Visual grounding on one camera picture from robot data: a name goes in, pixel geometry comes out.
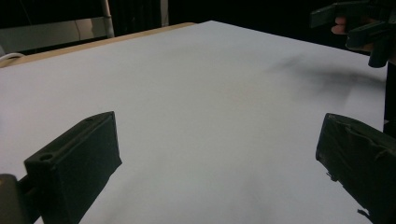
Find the white tabletop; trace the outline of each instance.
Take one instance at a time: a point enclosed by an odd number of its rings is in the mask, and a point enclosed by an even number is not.
[[[115,111],[123,164],[81,223],[370,223],[315,159],[326,113],[382,130],[367,62],[209,21],[3,68],[0,173]]]

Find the white cable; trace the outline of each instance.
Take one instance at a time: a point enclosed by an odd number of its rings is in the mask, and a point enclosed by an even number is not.
[[[20,58],[23,56],[25,56],[25,55],[21,54],[21,53],[9,53],[9,54],[6,54],[6,55],[0,57],[0,62],[5,61],[7,59],[11,59],[11,58]]]
[[[1,44],[0,44],[0,57],[3,55],[6,55],[6,51],[3,49],[3,47],[1,47]]]

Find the cable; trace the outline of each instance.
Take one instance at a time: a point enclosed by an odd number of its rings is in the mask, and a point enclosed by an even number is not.
[[[22,2],[22,0],[20,0],[20,3],[21,3],[21,6],[22,6],[22,8],[23,8],[23,11],[24,11],[24,13],[25,13],[25,15],[26,15],[26,18],[27,18],[27,20],[29,21],[29,24],[30,24],[30,25],[33,25],[33,24],[32,24],[32,21],[30,20],[29,14],[27,13],[27,10],[26,10],[26,8],[25,8],[23,2]]]
[[[163,26],[169,25],[169,5],[166,7],[166,14],[163,17]]]
[[[21,58],[23,56],[25,56],[25,55],[21,54],[21,53],[9,53],[9,54],[6,54],[6,55],[0,57],[0,62],[5,61],[7,59],[11,59],[11,58]]]
[[[77,25],[77,21],[75,21],[75,25],[78,31],[78,41],[81,41],[81,32],[79,31],[78,25]]]

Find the hand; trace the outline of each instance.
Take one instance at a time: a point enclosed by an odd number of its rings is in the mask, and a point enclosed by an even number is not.
[[[373,21],[375,21],[375,20],[362,19],[362,23],[370,23]],[[346,35],[347,34],[346,33],[347,19],[345,17],[337,17],[337,18],[335,18],[335,23],[336,23],[336,25],[334,25],[334,27],[332,27],[332,33],[335,35]],[[361,46],[361,48],[352,49],[352,50],[362,50],[362,51],[371,52],[373,50],[373,43],[367,44],[367,45]],[[393,51],[390,54],[389,62],[396,64],[396,41],[393,46]]]

